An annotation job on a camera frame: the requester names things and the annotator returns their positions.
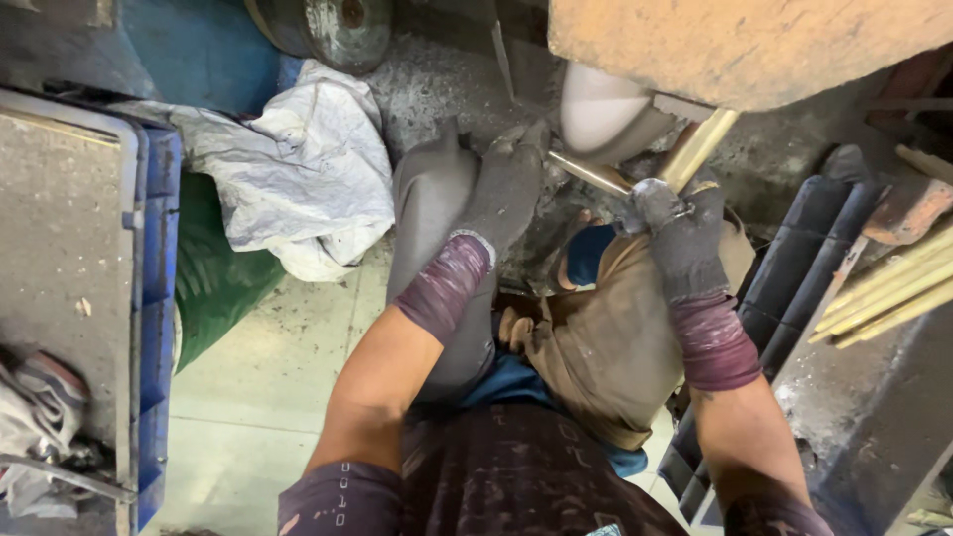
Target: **wooden board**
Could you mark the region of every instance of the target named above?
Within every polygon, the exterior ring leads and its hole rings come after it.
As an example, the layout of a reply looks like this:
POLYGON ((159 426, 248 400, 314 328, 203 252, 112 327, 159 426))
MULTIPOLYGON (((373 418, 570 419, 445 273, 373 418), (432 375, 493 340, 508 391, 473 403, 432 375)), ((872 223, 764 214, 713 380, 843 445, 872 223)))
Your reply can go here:
POLYGON ((769 110, 953 41, 949 0, 551 0, 549 47, 655 89, 769 110))

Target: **tiled floor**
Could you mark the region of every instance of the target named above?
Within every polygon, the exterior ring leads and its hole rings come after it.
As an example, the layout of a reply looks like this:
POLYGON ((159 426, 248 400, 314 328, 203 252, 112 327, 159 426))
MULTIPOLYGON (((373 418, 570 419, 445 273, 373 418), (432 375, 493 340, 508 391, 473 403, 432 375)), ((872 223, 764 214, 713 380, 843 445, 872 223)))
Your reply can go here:
MULTIPOLYGON (((275 533, 278 494, 300 477, 337 373, 383 308, 389 262, 382 243, 341 283, 287 277, 175 377, 165 505, 143 534, 275 533)), ((668 414, 653 428, 649 468, 631 481, 684 522, 655 472, 672 437, 668 414)))

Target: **gray pants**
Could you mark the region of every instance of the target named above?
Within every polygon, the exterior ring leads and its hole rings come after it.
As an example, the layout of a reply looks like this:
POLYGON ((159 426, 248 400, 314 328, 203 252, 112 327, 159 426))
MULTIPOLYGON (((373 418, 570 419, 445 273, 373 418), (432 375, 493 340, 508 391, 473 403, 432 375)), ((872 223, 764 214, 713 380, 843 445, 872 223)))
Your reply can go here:
MULTIPOLYGON (((394 175, 396 239, 387 281, 391 303, 437 254, 453 231, 477 182, 478 164, 469 152, 447 147, 411 152, 394 175)), ((415 403, 453 402, 474 387, 495 352, 490 307, 497 288, 491 272, 476 289, 415 403)))

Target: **gray work glove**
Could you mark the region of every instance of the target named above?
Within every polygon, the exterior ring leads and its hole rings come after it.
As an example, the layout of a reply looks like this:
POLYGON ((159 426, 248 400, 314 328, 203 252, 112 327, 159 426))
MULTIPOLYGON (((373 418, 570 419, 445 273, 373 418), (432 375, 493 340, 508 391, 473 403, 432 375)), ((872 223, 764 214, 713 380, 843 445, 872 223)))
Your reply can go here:
POLYGON ((718 256, 724 193, 707 166, 679 196, 664 181, 647 178, 636 184, 631 200, 652 232, 652 259, 670 303, 728 289, 718 256))
POLYGON ((470 202, 450 236, 479 238, 490 252, 491 269, 533 218, 550 134, 549 125, 540 119, 529 128, 507 131, 483 156, 470 202))

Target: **dark t-shirt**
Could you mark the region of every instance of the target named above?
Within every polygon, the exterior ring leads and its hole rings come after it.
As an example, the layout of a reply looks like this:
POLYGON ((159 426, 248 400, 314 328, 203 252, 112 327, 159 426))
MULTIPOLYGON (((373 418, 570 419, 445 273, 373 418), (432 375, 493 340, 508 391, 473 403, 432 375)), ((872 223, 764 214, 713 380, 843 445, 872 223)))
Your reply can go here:
MULTIPOLYGON (((281 536, 686 534, 613 471, 598 444, 557 412, 498 404, 430 426, 401 479, 372 464, 322 465, 281 494, 281 536)), ((833 536, 793 500, 736 502, 728 534, 833 536)))

